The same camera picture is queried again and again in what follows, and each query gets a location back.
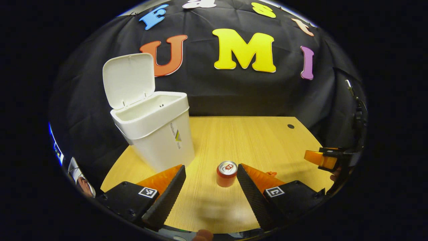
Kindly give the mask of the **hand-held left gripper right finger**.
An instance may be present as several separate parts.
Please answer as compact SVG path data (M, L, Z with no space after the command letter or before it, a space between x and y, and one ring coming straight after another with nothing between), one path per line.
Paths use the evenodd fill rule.
M264 231L298 221L327 198L324 188L314 191L299 180L285 183L243 163L237 167L237 179Z

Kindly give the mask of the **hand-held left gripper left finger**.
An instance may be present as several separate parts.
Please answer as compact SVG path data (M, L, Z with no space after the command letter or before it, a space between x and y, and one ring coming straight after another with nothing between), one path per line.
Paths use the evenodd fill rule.
M123 181L97 197L97 201L125 221L158 231L185 180L185 165L177 165L136 184Z

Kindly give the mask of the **red pop can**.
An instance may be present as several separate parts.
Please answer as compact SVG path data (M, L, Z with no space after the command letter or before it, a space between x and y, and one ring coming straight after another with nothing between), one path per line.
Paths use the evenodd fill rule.
M216 169L216 183L220 187L230 187L237 176L237 164L232 161L221 162Z

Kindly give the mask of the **white desktop garbage bin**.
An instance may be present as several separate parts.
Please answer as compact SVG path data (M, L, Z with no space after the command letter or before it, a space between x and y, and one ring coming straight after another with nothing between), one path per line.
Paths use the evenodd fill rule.
M194 160L188 95L155 90L151 54L109 59L102 77L116 127L148 166L161 172Z

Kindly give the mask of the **wooden desktop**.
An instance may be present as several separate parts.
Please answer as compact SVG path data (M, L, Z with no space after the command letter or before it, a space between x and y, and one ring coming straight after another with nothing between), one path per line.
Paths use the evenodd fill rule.
M299 180L315 191L333 185L330 173L304 160L321 144L291 116L192 116L195 158L165 225L186 231L243 232L259 228L236 180L216 183L218 164L229 160L260 171L275 171L284 182Z

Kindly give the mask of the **white side table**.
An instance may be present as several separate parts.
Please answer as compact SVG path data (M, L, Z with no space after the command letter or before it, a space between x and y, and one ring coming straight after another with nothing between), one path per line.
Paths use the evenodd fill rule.
M76 160L75 160L75 158L74 157L72 157L71 159L70 159L70 162L69 162L69 166L68 166L68 169L67 169L67 172L68 172L68 174L69 174L69 176L71 177L71 179L72 179L72 181L74 182L74 185L75 185L75 187L76 187L76 181L77 181L77 178L78 177L84 177L85 179L86 179L86 177L84 176L84 174L82 173L82 171L80 170L80 167L79 167L79 165L77 164L77 162L76 162ZM90 185L90 188L91 188L91 191L92 191L92 194L93 194L93 198L95 198L95 194L96 194L96 192L95 192L95 189L93 188L93 186L90 184L90 182L87 180L87 182L89 183L89 185Z

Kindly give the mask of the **black backdrop cloth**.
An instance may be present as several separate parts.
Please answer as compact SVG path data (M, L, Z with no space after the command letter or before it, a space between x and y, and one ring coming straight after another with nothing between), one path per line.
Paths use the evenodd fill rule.
M326 147L353 148L364 134L348 87L366 101L352 60L324 29L260 0L170 0L110 20L84 40L60 67L52 86L48 120L60 150L75 157L97 190L127 142L114 125L102 67L111 58L154 50L161 66L174 69L155 78L157 91L185 92L191 116L294 116ZM216 29L249 42L256 33L273 37L274 73L239 64L217 69Z

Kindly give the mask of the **computer monitor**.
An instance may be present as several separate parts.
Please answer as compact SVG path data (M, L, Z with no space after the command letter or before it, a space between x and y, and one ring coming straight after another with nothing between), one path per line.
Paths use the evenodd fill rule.
M58 142L56 141L55 136L52 132L52 127L50 122L48 122L48 129L49 129L49 137L52 142L53 151L57 156L60 166L62 166L65 155L63 154L63 152L60 150L60 147L58 146Z

